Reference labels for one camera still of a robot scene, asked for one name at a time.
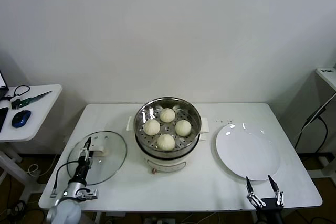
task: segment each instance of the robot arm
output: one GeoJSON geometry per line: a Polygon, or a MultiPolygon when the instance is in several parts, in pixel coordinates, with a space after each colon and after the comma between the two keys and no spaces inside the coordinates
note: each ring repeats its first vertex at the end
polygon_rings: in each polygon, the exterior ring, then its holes
{"type": "Polygon", "coordinates": [[[74,176],[69,180],[68,187],[58,194],[56,188],[51,198],[57,198],[55,204],[48,211],[47,222],[52,224],[78,224],[81,217],[80,202],[98,198],[98,191],[86,188],[86,176],[92,165],[93,151],[90,151],[89,137],[78,157],[78,166],[74,176]]]}

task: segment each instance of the white wall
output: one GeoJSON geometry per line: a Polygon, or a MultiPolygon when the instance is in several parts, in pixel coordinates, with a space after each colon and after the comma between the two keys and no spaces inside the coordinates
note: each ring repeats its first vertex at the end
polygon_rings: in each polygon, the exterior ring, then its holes
{"type": "MultiPolygon", "coordinates": [[[[47,123],[60,137],[86,103],[163,95],[268,102],[293,135],[325,99],[311,73],[335,64],[335,9],[335,0],[0,0],[0,63],[12,84],[63,85],[61,118],[47,123]]],[[[51,140],[38,139],[46,152],[51,140]]]]}

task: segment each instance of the glass lid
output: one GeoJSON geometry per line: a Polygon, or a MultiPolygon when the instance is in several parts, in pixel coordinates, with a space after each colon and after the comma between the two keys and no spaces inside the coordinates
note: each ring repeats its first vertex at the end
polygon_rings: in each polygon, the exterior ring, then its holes
{"type": "MultiPolygon", "coordinates": [[[[90,151],[94,151],[92,166],[86,177],[88,185],[96,185],[111,178],[120,169],[126,159],[127,146],[124,138],[113,131],[99,131],[87,135],[71,150],[68,162],[78,160],[81,149],[91,138],[90,151]]],[[[67,170],[73,177],[78,164],[68,164],[67,170]]]]}

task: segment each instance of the metal rim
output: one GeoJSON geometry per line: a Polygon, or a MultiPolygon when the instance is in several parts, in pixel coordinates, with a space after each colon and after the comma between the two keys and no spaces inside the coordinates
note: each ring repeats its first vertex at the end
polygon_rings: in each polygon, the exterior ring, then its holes
{"type": "Polygon", "coordinates": [[[181,157],[186,156],[187,154],[189,154],[189,153],[196,147],[196,145],[197,145],[198,142],[199,142],[199,139],[200,139],[200,135],[198,135],[198,138],[197,138],[197,140],[196,140],[195,145],[194,145],[188,152],[184,153],[184,154],[181,155],[181,156],[177,156],[177,157],[158,157],[158,156],[155,156],[155,155],[153,155],[153,154],[147,152],[147,151],[143,148],[143,146],[140,144],[140,142],[139,142],[139,140],[138,140],[138,137],[135,136],[135,140],[137,141],[138,146],[140,147],[140,149],[141,149],[143,152],[145,152],[145,153],[146,153],[148,156],[150,156],[150,157],[153,157],[153,158],[156,158],[156,159],[159,159],[159,160],[166,160],[166,161],[168,161],[168,160],[175,160],[175,159],[178,159],[178,158],[181,158],[181,157]]]}
{"type": "MultiPolygon", "coordinates": [[[[138,111],[137,111],[137,113],[136,113],[136,116],[145,108],[145,107],[147,107],[147,106],[149,106],[149,105],[151,105],[151,104],[153,104],[153,103],[156,103],[156,102],[158,102],[158,101],[162,101],[162,100],[174,100],[174,101],[177,101],[177,102],[183,102],[183,103],[185,103],[186,105],[188,105],[188,106],[190,106],[190,107],[192,107],[193,109],[194,109],[194,111],[196,111],[197,112],[197,115],[198,115],[198,119],[199,119],[199,121],[201,122],[201,116],[200,116],[200,114],[199,114],[199,112],[197,111],[197,109],[195,108],[195,106],[193,106],[191,103],[189,103],[189,102],[187,102],[187,101],[185,101],[185,100],[183,100],[183,99],[180,99],[180,98],[175,98],[175,97],[161,97],[161,98],[156,98],[156,99],[154,99],[154,100],[152,100],[152,101],[150,101],[150,102],[148,102],[148,103],[146,103],[146,104],[144,104],[140,109],[138,109],[138,111]]],[[[136,137],[136,139],[137,139],[137,142],[138,142],[138,145],[141,145],[141,142],[139,141],[139,139],[138,139],[138,131],[137,131],[137,127],[136,127],[136,117],[135,116],[135,118],[134,118],[134,122],[133,122],[133,128],[134,128],[134,131],[135,131],[135,137],[136,137]]],[[[198,131],[198,134],[196,134],[196,137],[195,138],[199,138],[199,136],[200,136],[200,130],[201,130],[201,127],[199,127],[199,131],[198,131]]],[[[185,148],[187,148],[187,147],[189,147],[190,145],[192,145],[194,142],[190,142],[190,143],[188,143],[188,144],[186,144],[183,148],[181,148],[181,149],[179,149],[178,151],[181,151],[181,150],[184,150],[185,148]]],[[[165,151],[165,150],[160,150],[160,149],[155,149],[155,151],[157,151],[157,152],[160,152],[160,153],[171,153],[171,152],[178,152],[178,151],[165,151]]]]}

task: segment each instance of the perforated steamer tray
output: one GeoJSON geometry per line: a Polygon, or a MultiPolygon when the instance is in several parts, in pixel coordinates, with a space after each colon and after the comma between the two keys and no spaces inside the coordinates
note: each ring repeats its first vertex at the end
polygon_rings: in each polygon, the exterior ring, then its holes
{"type": "Polygon", "coordinates": [[[197,144],[201,131],[201,117],[198,111],[187,101],[179,98],[164,97],[158,98],[145,104],[134,118],[134,130],[139,146],[147,154],[160,159],[173,159],[186,155],[197,144]],[[175,120],[171,123],[160,121],[160,112],[170,108],[175,112],[175,120]],[[160,131],[155,136],[148,136],[143,131],[146,121],[155,119],[160,123],[160,131]],[[187,120],[192,126],[190,135],[180,137],[176,131],[176,123],[180,120],[187,120]],[[169,134],[175,139],[175,148],[172,151],[160,150],[156,141],[161,134],[169,134]]]}

